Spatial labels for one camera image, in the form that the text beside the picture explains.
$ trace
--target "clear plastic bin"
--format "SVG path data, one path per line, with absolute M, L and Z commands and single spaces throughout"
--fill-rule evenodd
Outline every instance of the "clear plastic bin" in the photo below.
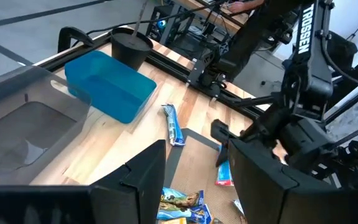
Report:
M 90 97 L 65 83 L 33 66 L 0 76 L 0 184 L 29 184 L 81 132 Z

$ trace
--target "desk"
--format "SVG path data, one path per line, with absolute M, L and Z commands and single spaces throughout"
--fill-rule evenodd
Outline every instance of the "desk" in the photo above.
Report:
M 185 57 L 157 42 L 153 43 L 154 50 L 158 53 L 188 69 L 193 67 L 192 62 Z M 111 54 L 110 44 L 98 50 Z M 249 118 L 219 102 L 212 103 L 209 97 L 187 88 L 183 82 L 148 63 L 143 63 L 139 72 L 153 79 L 157 88 L 136 119 L 131 124 L 122 124 L 91 107 L 82 133 L 32 181 L 32 184 L 90 184 L 114 171 L 156 140 L 167 139 L 167 121 L 161 108 L 165 103 L 175 105 L 182 128 L 190 128 L 210 139 L 212 138 L 209 131 L 214 119 L 224 121 L 230 130 L 237 134 L 252 124 Z M 65 78 L 63 68 L 55 73 Z M 56 87 L 68 94 L 65 86 Z M 231 83 L 228 83 L 227 87 L 242 98 L 253 97 Z M 261 106 L 264 110 L 267 107 L 268 105 Z M 170 150 L 170 145 L 167 145 L 167 155 Z
M 196 0 L 174 0 L 175 2 L 175 5 L 172 9 L 172 12 L 171 12 L 171 16 L 174 15 L 174 14 L 177 14 L 179 12 L 179 9 L 180 7 L 184 7 L 188 10 L 192 10 L 192 9 L 196 9 L 196 8 L 199 8 L 199 7 L 203 7 L 204 5 L 199 3 L 198 1 Z M 230 14 L 230 11 L 221 7 L 221 11 L 226 13 L 226 14 Z M 207 18 L 209 13 L 211 12 L 210 9 L 203 9 L 203 10 L 200 10 L 200 11 L 196 11 L 194 12 L 195 14 L 203 17 L 203 18 Z M 248 20 L 248 15 L 243 13 L 243 14 L 239 14 L 239 15 L 236 15 L 236 16 L 233 16 L 232 18 L 235 19 L 236 21 L 238 21 L 240 24 L 245 24 Z M 167 22 L 167 26 L 165 28 L 165 31 L 164 33 L 162 34 L 162 37 L 161 37 L 161 41 L 160 43 L 164 44 L 169 33 L 170 33 L 170 30 L 172 28 L 172 25 L 174 23 L 174 20 L 175 18 L 171 18 L 168 20 Z M 240 29 L 240 26 L 238 26 L 237 24 L 231 22 L 230 20 L 228 19 L 225 19 L 223 18 L 222 15 L 218 15 L 216 12 L 213 12 L 211 14 L 211 16 L 209 17 L 208 19 L 208 22 L 212 23 L 212 24 L 215 24 L 216 26 L 219 26 L 221 27 L 223 30 L 226 30 L 230 33 L 230 34 L 235 34 L 239 29 Z

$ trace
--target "gray floor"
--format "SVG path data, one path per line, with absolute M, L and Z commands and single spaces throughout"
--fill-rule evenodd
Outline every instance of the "gray floor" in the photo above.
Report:
M 8 0 L 0 1 L 0 19 L 23 16 L 91 0 Z M 28 21 L 0 26 L 0 45 L 30 62 L 38 62 L 57 52 L 58 32 L 62 27 L 74 26 L 83 31 L 135 21 L 143 0 L 113 0 L 93 6 L 43 16 Z M 150 0 L 144 19 L 151 16 L 159 1 Z M 141 32 L 147 25 L 142 24 Z M 0 54 L 0 75 L 20 65 Z M 255 96 L 268 95 L 277 90 L 283 71 L 276 58 L 264 52 L 254 54 L 248 66 L 236 78 L 235 84 Z

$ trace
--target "black bracket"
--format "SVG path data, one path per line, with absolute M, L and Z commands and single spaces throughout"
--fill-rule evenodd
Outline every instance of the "black bracket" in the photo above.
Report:
M 71 39 L 79 40 L 88 47 L 93 46 L 93 40 L 82 30 L 75 27 L 63 27 L 60 29 L 57 52 L 63 52 L 71 48 Z
M 236 139 L 238 136 L 229 131 L 229 126 L 222 121 L 215 119 L 211 123 L 211 137 L 222 143 L 222 149 L 216 160 L 216 167 L 227 161 L 227 142 L 229 139 Z
M 209 71 L 205 69 L 204 62 L 198 60 L 188 76 L 187 83 L 191 83 L 193 86 L 200 86 L 204 88 L 204 94 L 212 98 L 218 98 L 221 94 L 220 86 L 215 82 L 215 77 L 208 75 L 208 72 Z

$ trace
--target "person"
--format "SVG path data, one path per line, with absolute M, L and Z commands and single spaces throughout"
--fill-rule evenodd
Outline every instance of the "person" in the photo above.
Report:
M 256 7 L 260 6 L 264 2 L 265 0 L 251 0 L 246 2 L 236 1 L 234 3 L 231 3 L 228 9 L 233 13 L 237 13 L 237 12 L 255 9 Z

